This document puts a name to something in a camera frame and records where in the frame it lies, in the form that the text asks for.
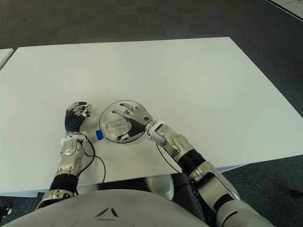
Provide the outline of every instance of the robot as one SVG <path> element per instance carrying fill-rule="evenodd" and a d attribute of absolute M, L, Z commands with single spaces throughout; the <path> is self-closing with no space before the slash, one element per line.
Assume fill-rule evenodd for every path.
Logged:
<path fill-rule="evenodd" d="M 7 227 L 207 227 L 206 223 L 178 204 L 151 192 L 102 190 L 77 195 L 76 187 L 87 136 L 80 127 L 92 105 L 72 104 L 66 110 L 66 135 L 61 139 L 61 162 L 48 192 L 37 209 Z M 240 200 L 233 185 L 188 142 L 164 122 L 156 121 L 140 106 L 120 104 L 125 111 L 113 111 L 131 123 L 125 140 L 146 132 L 148 139 L 164 148 L 194 185 L 197 197 L 215 216 L 217 227 L 272 227 L 251 206 Z"/>

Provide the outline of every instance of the wire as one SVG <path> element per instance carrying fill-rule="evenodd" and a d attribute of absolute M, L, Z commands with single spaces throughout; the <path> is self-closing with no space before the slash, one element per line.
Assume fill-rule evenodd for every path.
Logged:
<path fill-rule="evenodd" d="M 84 167 L 84 168 L 78 173 L 77 177 L 79 177 L 80 174 L 82 174 L 83 171 L 85 171 L 85 170 L 93 163 L 93 161 L 94 161 L 94 159 L 95 159 L 95 156 L 96 156 L 96 152 L 95 152 L 95 148 L 94 148 L 93 144 L 89 141 L 89 139 L 87 139 L 87 141 L 90 143 L 91 148 L 93 149 L 93 155 L 92 155 L 93 158 L 92 158 L 92 160 L 90 161 L 90 163 L 89 163 L 86 167 Z"/>
<path fill-rule="evenodd" d="M 293 2 L 296 2 L 296 1 L 286 2 L 286 3 L 283 3 L 281 6 L 283 6 L 283 5 L 285 5 L 285 4 L 288 4 L 288 3 L 293 3 Z"/>
<path fill-rule="evenodd" d="M 93 157 L 93 158 L 92 158 L 92 160 L 90 161 L 90 163 L 89 163 L 84 169 L 82 169 L 82 170 L 78 173 L 77 177 L 79 177 L 80 174 L 82 174 L 83 171 L 86 170 L 86 169 L 92 164 L 92 162 L 94 161 L 95 157 L 96 157 L 96 158 L 99 158 L 100 161 L 101 161 L 102 164 L 103 164 L 103 167 L 104 167 L 104 176 L 103 176 L 102 185 L 101 185 L 101 188 L 102 188 L 102 187 L 103 187 L 103 184 L 104 184 L 104 181 L 105 181 L 105 176 L 106 176 L 106 167 L 105 167 L 104 161 L 102 160 L 102 158 L 100 158 L 99 156 L 96 155 L 96 151 L 95 151 L 94 145 L 93 145 L 93 144 L 90 142 L 90 140 L 87 138 L 87 135 L 84 135 L 84 134 L 82 134 L 82 135 L 86 137 L 88 143 L 90 144 L 90 146 L 91 146 L 91 148 L 92 148 L 92 150 L 93 150 L 93 155 L 89 155 L 89 154 L 87 154 L 86 152 L 84 152 L 84 154 L 85 154 L 86 156 L 88 156 L 88 157 Z"/>
<path fill-rule="evenodd" d="M 88 155 L 86 152 L 84 152 L 84 154 L 88 157 L 93 157 L 93 155 Z M 106 176 L 106 167 L 105 167 L 105 164 L 104 164 L 104 161 L 102 160 L 102 158 L 100 158 L 99 156 L 95 155 L 96 158 L 99 158 L 100 161 L 102 162 L 103 164 L 103 167 L 104 167 L 104 176 L 103 176 L 103 180 L 102 180 L 102 185 L 101 185 L 101 189 L 103 187 L 103 184 L 104 184 L 104 181 L 105 181 L 105 176 Z"/>
<path fill-rule="evenodd" d="M 175 168 L 168 162 L 168 160 L 166 160 L 166 158 L 163 156 L 162 152 L 160 151 L 159 146 L 158 146 L 157 144 L 156 144 L 156 146 L 157 146 L 158 151 L 160 152 L 161 156 L 162 156 L 162 157 L 164 158 L 164 160 L 167 162 L 167 164 L 169 164 L 169 166 L 170 166 L 171 168 L 173 168 L 178 174 L 180 174 L 180 172 L 179 172 L 177 169 L 175 169 Z"/>

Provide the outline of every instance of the gray carpet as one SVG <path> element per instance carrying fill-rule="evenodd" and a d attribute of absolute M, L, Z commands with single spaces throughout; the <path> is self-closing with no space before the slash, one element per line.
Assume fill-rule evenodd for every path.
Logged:
<path fill-rule="evenodd" d="M 303 23 L 264 0 L 0 0 L 0 49 L 218 36 L 231 37 L 303 116 Z M 274 224 L 299 227 L 303 199 L 286 191 L 303 191 L 302 161 L 256 163 L 225 175 Z M 38 200 L 0 198 L 15 207 L 3 223 Z"/>

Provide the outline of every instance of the white desk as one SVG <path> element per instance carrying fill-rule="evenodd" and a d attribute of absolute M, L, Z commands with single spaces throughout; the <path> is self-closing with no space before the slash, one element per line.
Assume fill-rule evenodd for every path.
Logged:
<path fill-rule="evenodd" d="M 4 62 L 7 60 L 7 58 L 10 57 L 11 53 L 13 53 L 13 49 L 3 49 L 0 50 L 0 68 L 4 64 Z"/>
<path fill-rule="evenodd" d="M 216 167 L 303 151 L 303 119 L 228 37 L 18 48 L 1 71 L 0 96 L 0 192 L 49 188 L 75 101 L 93 104 L 83 130 L 106 182 L 174 172 L 145 136 L 97 141 L 100 114 L 119 100 L 144 105 Z M 96 160 L 79 184 L 102 178 Z"/>

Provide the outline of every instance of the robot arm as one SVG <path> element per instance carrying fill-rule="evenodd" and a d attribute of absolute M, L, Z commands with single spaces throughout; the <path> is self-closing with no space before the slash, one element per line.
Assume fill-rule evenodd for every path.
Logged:
<path fill-rule="evenodd" d="M 61 162 L 48 192 L 46 192 L 36 209 L 74 196 L 78 178 L 82 170 L 84 148 L 82 142 L 87 140 L 80 134 L 80 126 L 89 117 L 92 105 L 85 102 L 73 103 L 65 115 L 66 135 L 61 139 Z"/>
<path fill-rule="evenodd" d="M 120 139 L 134 132 L 146 131 L 148 138 L 163 147 L 181 166 L 207 206 L 216 214 L 218 227 L 272 227 L 251 206 L 240 200 L 233 185 L 188 142 L 188 140 L 163 122 L 153 121 L 149 113 L 139 106 L 122 104 L 124 112 L 114 111 L 132 124 L 131 130 Z"/>

